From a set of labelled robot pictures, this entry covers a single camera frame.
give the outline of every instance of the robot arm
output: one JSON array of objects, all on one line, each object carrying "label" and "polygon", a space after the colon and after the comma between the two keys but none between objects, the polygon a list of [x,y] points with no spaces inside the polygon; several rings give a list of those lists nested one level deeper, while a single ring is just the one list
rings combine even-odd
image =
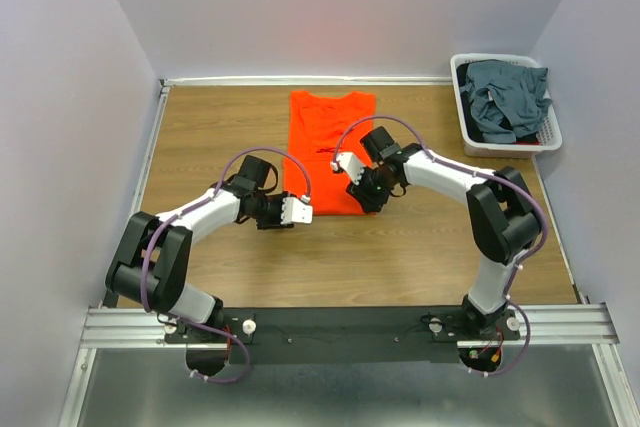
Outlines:
[{"label": "robot arm", "polygon": [[[531,205],[497,182],[461,171],[469,171],[469,166],[450,160],[446,161],[448,165],[438,163],[418,144],[401,148],[383,127],[367,134],[361,143],[377,167],[366,167],[350,152],[339,154],[332,167],[349,176],[347,192],[364,212],[380,212],[396,186],[405,190],[408,185],[428,187],[467,205],[474,240],[482,255],[462,308],[478,331],[491,326],[506,308],[506,294],[518,259],[541,230]],[[498,172],[473,170],[502,177],[528,193],[522,176],[511,167]]]},{"label": "robot arm", "polygon": [[202,196],[170,212],[157,216],[134,214],[107,273],[107,289],[141,302],[142,264],[151,235],[163,222],[177,216],[154,249],[157,257],[152,260],[153,268],[146,279],[149,306],[161,314],[221,326],[222,301],[185,281],[191,247],[217,228],[249,218],[256,220],[260,230],[291,228],[294,223],[308,224],[312,219],[312,207],[293,194],[269,195],[270,190],[263,189],[272,169],[277,172],[268,162],[246,156],[239,172],[224,182],[215,196],[212,186]]}]

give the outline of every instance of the white laundry basket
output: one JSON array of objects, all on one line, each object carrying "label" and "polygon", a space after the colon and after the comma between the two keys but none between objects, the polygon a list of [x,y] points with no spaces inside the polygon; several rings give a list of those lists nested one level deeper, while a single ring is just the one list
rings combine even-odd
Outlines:
[{"label": "white laundry basket", "polygon": [[[462,98],[460,97],[460,86],[458,85],[458,75],[456,69],[463,64],[478,62],[481,60],[501,60],[513,65],[523,67],[540,67],[540,65],[530,57],[520,55],[501,54],[458,54],[451,57],[451,75],[453,77],[453,88],[456,94],[456,105],[458,106],[458,120],[462,130],[464,141],[464,151],[473,157],[531,157],[538,152],[559,149],[562,145],[562,135],[558,126],[558,119],[553,110],[553,105],[549,106],[547,118],[542,123],[540,131],[536,134],[540,145],[512,145],[512,144],[484,144],[475,142],[469,138],[467,126],[464,120],[462,109]],[[549,98],[549,91],[545,92],[545,98]]]}]

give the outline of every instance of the white wall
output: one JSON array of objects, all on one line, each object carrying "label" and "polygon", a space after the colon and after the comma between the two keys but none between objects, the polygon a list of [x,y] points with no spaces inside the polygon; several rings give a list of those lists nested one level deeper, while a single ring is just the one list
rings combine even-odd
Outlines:
[{"label": "white wall", "polygon": [[560,0],[120,0],[162,78],[450,75],[528,53]]},{"label": "white wall", "polygon": [[0,425],[57,425],[157,76],[117,0],[0,6]]},{"label": "white wall", "polygon": [[577,285],[606,301],[640,400],[640,0],[563,0],[533,55],[564,147],[540,159]]}]

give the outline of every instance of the orange shirt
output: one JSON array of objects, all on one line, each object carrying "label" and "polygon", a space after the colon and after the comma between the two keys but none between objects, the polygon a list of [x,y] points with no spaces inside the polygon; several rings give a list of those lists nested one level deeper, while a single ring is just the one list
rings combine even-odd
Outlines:
[{"label": "orange shirt", "polygon": [[[351,92],[337,99],[316,97],[306,91],[291,92],[289,153],[302,162],[311,177],[311,205],[314,215],[364,215],[360,204],[347,194],[349,177],[331,170],[333,151],[342,133],[356,120],[373,115],[373,94]],[[360,139],[373,129],[368,120],[354,128],[340,148],[353,152],[371,166]],[[305,191],[304,176],[288,159],[284,160],[284,189],[297,195]]]}]

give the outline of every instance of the wooden table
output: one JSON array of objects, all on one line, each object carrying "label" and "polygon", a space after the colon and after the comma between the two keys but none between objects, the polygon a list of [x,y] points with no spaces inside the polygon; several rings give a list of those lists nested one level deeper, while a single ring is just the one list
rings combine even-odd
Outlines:
[{"label": "wooden table", "polygon": [[[291,90],[173,87],[142,210],[158,213],[199,196],[243,149],[286,149]],[[306,90],[335,97],[354,89]],[[377,113],[407,120],[441,155],[481,167],[516,167],[544,201],[530,160],[464,155],[451,86],[361,90],[376,95]],[[401,145],[413,141],[401,126],[385,126]],[[277,155],[260,155],[282,165]],[[466,207],[410,187],[375,216],[314,217],[312,225],[286,231],[258,231],[253,221],[225,226],[193,248],[188,281],[229,306],[457,304],[473,283],[478,258]],[[526,263],[512,294],[524,304],[575,303],[555,234]]]}]

